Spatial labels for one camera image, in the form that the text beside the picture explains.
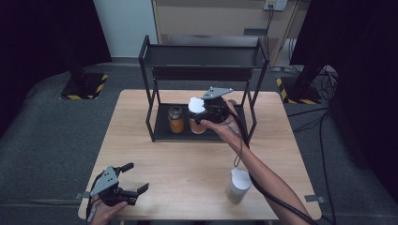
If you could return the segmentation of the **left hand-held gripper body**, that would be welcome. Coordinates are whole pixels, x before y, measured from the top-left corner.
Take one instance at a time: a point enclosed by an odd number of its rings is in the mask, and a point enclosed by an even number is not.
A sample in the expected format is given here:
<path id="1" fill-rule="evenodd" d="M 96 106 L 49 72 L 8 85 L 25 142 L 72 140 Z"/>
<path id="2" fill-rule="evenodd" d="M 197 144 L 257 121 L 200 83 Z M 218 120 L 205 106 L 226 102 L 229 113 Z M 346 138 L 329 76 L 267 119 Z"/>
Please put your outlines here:
<path id="1" fill-rule="evenodd" d="M 119 186 L 117 169 L 118 167 L 108 166 L 96 177 L 93 187 L 89 191 L 90 205 L 97 201 L 102 201 L 108 206 L 114 206 L 121 202 L 135 205 L 138 193 L 126 191 Z"/>

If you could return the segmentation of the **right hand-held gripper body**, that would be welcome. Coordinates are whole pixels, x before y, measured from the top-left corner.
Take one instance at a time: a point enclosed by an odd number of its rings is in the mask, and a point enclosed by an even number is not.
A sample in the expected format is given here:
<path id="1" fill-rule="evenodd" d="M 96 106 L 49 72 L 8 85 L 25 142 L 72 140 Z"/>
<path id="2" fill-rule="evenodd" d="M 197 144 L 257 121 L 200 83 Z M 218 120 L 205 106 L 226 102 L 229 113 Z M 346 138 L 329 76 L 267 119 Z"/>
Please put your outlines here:
<path id="1" fill-rule="evenodd" d="M 223 96 L 232 92 L 232 88 L 210 87 L 201 96 L 205 108 L 203 118 L 215 124 L 224 122 L 229 116 L 229 107 Z"/>

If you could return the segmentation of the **white lid jar orange filling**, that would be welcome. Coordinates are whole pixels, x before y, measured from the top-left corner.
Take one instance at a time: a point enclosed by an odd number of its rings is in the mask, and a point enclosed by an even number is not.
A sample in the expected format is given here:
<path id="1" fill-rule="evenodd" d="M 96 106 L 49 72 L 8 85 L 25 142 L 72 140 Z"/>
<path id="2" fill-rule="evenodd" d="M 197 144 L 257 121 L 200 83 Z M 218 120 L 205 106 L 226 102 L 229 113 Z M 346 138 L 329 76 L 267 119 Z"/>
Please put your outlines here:
<path id="1" fill-rule="evenodd" d="M 200 123 L 196 123 L 194 116 L 198 113 L 202 113 L 205 110 L 204 101 L 198 97 L 192 97 L 188 104 L 189 118 L 190 118 L 190 128 L 194 134 L 202 134 L 206 131 Z"/>

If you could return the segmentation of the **dark lid jar orange filling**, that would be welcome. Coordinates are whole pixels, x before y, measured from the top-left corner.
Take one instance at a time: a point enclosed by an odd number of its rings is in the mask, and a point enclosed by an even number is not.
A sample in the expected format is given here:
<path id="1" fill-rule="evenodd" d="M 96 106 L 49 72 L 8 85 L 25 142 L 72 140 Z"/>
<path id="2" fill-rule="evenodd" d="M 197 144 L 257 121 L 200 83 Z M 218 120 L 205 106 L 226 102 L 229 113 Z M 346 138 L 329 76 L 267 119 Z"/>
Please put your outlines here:
<path id="1" fill-rule="evenodd" d="M 169 126 L 173 133 L 181 133 L 184 130 L 184 118 L 182 108 L 172 106 L 168 110 Z"/>

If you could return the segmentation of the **black metal rack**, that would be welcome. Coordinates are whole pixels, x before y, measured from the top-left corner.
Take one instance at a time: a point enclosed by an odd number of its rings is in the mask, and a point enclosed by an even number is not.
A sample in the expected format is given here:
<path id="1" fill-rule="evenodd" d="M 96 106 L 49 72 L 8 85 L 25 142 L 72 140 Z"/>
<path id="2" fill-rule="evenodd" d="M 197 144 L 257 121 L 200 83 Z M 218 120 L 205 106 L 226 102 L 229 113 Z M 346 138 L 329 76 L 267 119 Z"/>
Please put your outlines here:
<path id="1" fill-rule="evenodd" d="M 243 141 L 248 143 L 251 140 L 257 125 L 254 105 L 261 85 L 257 84 L 253 90 L 250 85 L 256 69 L 260 71 L 258 81 L 264 80 L 269 62 L 264 43 L 257 41 L 243 46 L 160 45 L 152 44 L 149 37 L 145 37 L 138 60 L 148 99 L 145 123 L 152 141 L 220 140 L 213 131 L 193 133 L 190 122 L 196 116 L 188 110 L 186 103 L 163 102 L 159 81 L 244 83 L 236 119 L 238 127 L 243 130 Z M 179 107 L 183 112 L 184 128 L 179 134 L 172 132 L 170 123 L 165 120 L 173 107 Z"/>

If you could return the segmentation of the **person's right hand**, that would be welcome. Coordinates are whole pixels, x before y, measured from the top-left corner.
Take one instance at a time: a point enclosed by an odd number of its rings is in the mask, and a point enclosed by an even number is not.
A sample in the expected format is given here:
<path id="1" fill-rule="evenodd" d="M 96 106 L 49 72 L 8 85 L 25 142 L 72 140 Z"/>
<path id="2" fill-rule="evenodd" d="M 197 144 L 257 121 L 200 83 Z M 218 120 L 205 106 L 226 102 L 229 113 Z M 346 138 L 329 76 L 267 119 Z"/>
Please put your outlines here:
<path id="1" fill-rule="evenodd" d="M 210 128 L 215 131 L 225 143 L 240 155 L 244 151 L 248 150 L 248 146 L 243 141 L 241 130 L 235 120 L 237 112 L 234 105 L 230 101 L 226 101 L 226 104 L 231 114 L 224 122 L 214 124 L 213 122 L 203 119 L 200 124 L 205 128 Z"/>

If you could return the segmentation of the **person's left hand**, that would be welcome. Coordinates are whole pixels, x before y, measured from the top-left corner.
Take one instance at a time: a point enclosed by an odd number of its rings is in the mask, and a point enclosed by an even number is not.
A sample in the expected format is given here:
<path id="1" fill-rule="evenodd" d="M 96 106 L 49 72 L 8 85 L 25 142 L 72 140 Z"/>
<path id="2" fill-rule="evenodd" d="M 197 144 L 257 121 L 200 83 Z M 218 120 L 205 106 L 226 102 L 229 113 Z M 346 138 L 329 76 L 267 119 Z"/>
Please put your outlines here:
<path id="1" fill-rule="evenodd" d="M 89 225 L 108 225 L 111 219 L 128 205 L 120 202 L 114 206 L 108 206 L 103 202 L 94 202 L 88 216 Z"/>

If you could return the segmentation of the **metal stand with striped base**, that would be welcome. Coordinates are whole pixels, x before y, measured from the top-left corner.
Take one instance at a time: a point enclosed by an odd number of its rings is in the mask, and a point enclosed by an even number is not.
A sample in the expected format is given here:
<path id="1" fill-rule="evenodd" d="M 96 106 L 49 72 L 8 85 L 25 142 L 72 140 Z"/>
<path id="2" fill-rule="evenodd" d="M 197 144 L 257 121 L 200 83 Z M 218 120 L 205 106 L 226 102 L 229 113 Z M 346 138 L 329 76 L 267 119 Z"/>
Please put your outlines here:
<path id="1" fill-rule="evenodd" d="M 307 65 L 297 77 L 281 77 L 277 79 L 284 103 L 320 104 L 321 97 L 312 82 L 320 73 L 321 68 Z"/>
<path id="2" fill-rule="evenodd" d="M 61 99 L 95 99 L 99 96 L 108 76 L 103 73 L 87 73 L 74 52 L 66 47 L 63 49 L 64 63 L 70 78 L 61 92 Z"/>

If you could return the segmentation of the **wooden cabinet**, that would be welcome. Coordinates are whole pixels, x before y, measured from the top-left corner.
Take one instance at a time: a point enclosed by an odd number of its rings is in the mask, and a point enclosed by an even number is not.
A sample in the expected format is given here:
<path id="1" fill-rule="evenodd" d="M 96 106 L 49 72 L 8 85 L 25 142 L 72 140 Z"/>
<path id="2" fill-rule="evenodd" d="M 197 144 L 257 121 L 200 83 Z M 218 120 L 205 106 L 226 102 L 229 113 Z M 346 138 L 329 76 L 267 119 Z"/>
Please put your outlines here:
<path id="1" fill-rule="evenodd" d="M 264 10 L 265 0 L 152 0 L 158 41 L 172 36 L 242 37 L 246 29 L 268 30 L 270 63 L 296 38 L 311 0 L 288 0 L 284 11 Z"/>

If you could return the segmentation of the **dark curtain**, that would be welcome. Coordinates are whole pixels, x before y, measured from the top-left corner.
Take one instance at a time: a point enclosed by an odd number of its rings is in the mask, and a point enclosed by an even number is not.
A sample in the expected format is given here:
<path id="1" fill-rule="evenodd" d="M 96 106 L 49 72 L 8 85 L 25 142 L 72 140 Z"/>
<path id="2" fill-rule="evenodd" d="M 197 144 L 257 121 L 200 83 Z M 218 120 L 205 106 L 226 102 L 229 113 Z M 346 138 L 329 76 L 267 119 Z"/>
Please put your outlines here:
<path id="1" fill-rule="evenodd" d="M 311 0 L 293 64 L 297 89 L 338 74 L 329 103 L 351 157 L 398 203 L 398 0 Z"/>
<path id="2" fill-rule="evenodd" d="M 0 137 L 36 83 L 69 71 L 66 47 L 83 68 L 111 60 L 94 0 L 0 0 Z"/>

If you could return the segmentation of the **white wall outlet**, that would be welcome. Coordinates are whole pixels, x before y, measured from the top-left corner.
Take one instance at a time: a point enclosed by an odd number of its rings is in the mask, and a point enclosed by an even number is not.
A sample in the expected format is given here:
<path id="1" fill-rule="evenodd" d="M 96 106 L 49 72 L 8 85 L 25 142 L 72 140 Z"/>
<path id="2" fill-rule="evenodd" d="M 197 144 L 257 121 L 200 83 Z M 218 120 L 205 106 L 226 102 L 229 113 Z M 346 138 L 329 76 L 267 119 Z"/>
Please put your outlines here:
<path id="1" fill-rule="evenodd" d="M 265 0 L 264 10 L 284 11 L 288 0 Z"/>

